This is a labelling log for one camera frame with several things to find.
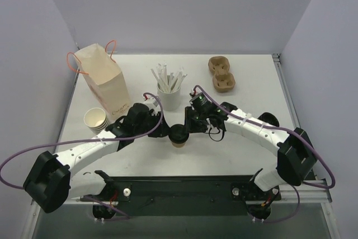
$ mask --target white wall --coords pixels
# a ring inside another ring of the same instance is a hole
[[[342,238],[356,238],[358,4],[312,0],[282,53],[299,121],[337,178],[331,191]]]
[[[278,53],[310,0],[54,0],[80,48],[120,53]]]
[[[52,0],[0,0],[0,162],[55,142],[74,79],[65,63],[74,41]],[[2,176],[22,185],[39,151],[9,163]],[[31,198],[0,184],[0,238],[20,238]]]

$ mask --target white table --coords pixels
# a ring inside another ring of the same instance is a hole
[[[273,113],[280,126],[293,129],[274,61],[270,55],[225,55],[230,62],[236,86],[228,93],[217,93],[212,84],[208,60],[214,55],[116,55],[124,72],[132,102],[142,102],[143,92],[156,93],[156,81],[150,72],[158,63],[167,63],[168,71],[184,67],[188,74],[181,87],[182,102],[174,112],[164,112],[169,126],[184,123],[184,107],[189,92],[199,84],[219,103],[236,105],[254,117]],[[82,75],[78,76],[72,102],[65,120],[61,141],[93,137],[84,125],[84,113],[100,104]],[[63,151],[73,146],[61,146]],[[104,170],[110,176],[177,175],[252,175],[259,168],[276,162],[268,150],[239,135],[226,133],[222,142],[208,135],[193,134],[183,148],[175,148],[166,138],[140,138],[120,152],[105,156],[82,172]]]

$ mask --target paper bag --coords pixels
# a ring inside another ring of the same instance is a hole
[[[68,53],[67,64],[70,69],[83,74],[90,90],[107,111],[109,118],[114,121],[124,115],[130,107],[130,98],[121,68],[98,44],[92,44],[77,52]],[[74,55],[79,71],[69,64],[69,54]]]

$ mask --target paper bag handle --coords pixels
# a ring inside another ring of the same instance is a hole
[[[82,72],[82,71],[78,71],[78,70],[74,69],[74,68],[71,66],[71,64],[69,63],[69,60],[68,60],[68,57],[69,57],[70,54],[72,54],[72,55],[79,61],[79,63],[82,64],[81,61],[77,58],[77,56],[74,55],[74,53],[68,53],[68,54],[67,54],[67,65],[68,65],[69,69],[71,69],[72,71],[75,71],[76,73],[79,73],[79,74],[88,75],[88,73]]]
[[[116,49],[116,46],[117,46],[117,41],[116,41],[116,40],[113,39],[113,40],[111,40],[110,42],[107,43],[107,45],[106,45],[106,47],[105,47],[105,52],[107,53],[107,47],[108,47],[108,45],[110,45],[112,42],[114,42],[114,46],[113,46],[113,50],[112,50],[112,53],[111,53],[110,58],[111,58],[111,60],[112,60],[113,62],[116,63],[116,61],[114,61],[114,60],[112,59],[112,54],[113,54],[113,52],[114,52],[114,50]]]

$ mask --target white container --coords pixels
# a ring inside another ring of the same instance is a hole
[[[93,109],[88,110],[83,117],[83,121],[95,134],[99,134],[110,125],[110,121],[105,111],[99,107],[94,107]]]
[[[158,96],[159,99],[161,100],[163,109],[166,111],[173,111],[176,110],[179,106],[180,106],[180,89],[181,87],[179,87],[179,89],[175,92],[171,92],[171,93],[166,93],[163,92],[161,90],[161,87],[159,84],[157,84],[157,89],[158,89]]]

